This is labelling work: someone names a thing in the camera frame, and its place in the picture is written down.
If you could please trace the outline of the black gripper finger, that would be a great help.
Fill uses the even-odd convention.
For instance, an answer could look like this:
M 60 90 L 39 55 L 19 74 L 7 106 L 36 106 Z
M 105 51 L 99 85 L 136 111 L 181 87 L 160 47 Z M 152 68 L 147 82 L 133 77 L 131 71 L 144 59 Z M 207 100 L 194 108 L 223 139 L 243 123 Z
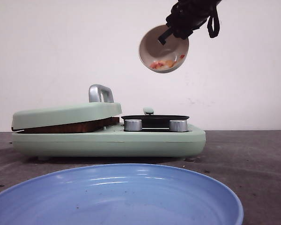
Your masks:
M 159 41 L 160 44 L 165 45 L 166 44 L 166 39 L 168 37 L 170 37 L 172 34 L 173 34 L 173 29 L 170 27 L 163 34 L 161 34 L 158 37 L 157 40 Z

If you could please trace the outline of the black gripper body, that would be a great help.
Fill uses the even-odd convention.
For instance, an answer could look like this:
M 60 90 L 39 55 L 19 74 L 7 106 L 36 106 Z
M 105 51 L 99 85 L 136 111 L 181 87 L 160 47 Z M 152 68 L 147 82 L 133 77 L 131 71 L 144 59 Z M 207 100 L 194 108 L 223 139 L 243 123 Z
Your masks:
M 215 38 L 220 31 L 219 3 L 219 0 L 179 0 L 166 17 L 166 25 L 173 29 L 174 37 L 187 39 L 194 30 L 207 23 L 209 36 Z

